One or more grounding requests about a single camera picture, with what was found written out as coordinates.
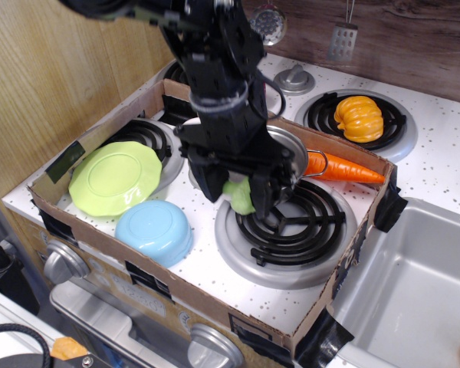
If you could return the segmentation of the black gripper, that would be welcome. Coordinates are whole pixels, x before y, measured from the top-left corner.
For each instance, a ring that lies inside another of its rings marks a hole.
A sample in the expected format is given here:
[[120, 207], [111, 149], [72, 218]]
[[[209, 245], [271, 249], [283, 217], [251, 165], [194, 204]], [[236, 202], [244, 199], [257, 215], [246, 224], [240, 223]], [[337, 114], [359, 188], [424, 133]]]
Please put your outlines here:
[[265, 219], [293, 191], [291, 157], [268, 133], [265, 100], [246, 100], [234, 106], [194, 106], [198, 126], [175, 128], [181, 154], [210, 202], [216, 202], [231, 172], [247, 176], [257, 219]]

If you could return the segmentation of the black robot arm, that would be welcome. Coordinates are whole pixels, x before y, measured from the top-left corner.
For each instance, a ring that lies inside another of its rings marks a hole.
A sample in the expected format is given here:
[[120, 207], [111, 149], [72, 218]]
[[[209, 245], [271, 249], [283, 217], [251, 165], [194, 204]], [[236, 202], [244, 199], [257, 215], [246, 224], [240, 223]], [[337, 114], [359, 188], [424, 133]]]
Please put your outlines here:
[[248, 177], [251, 203], [264, 218], [292, 192], [294, 153], [268, 132], [259, 71], [265, 56], [239, 1], [68, 1], [86, 18], [129, 18], [157, 26], [189, 83], [200, 121], [177, 126], [180, 152], [205, 197], [217, 200], [231, 173]]

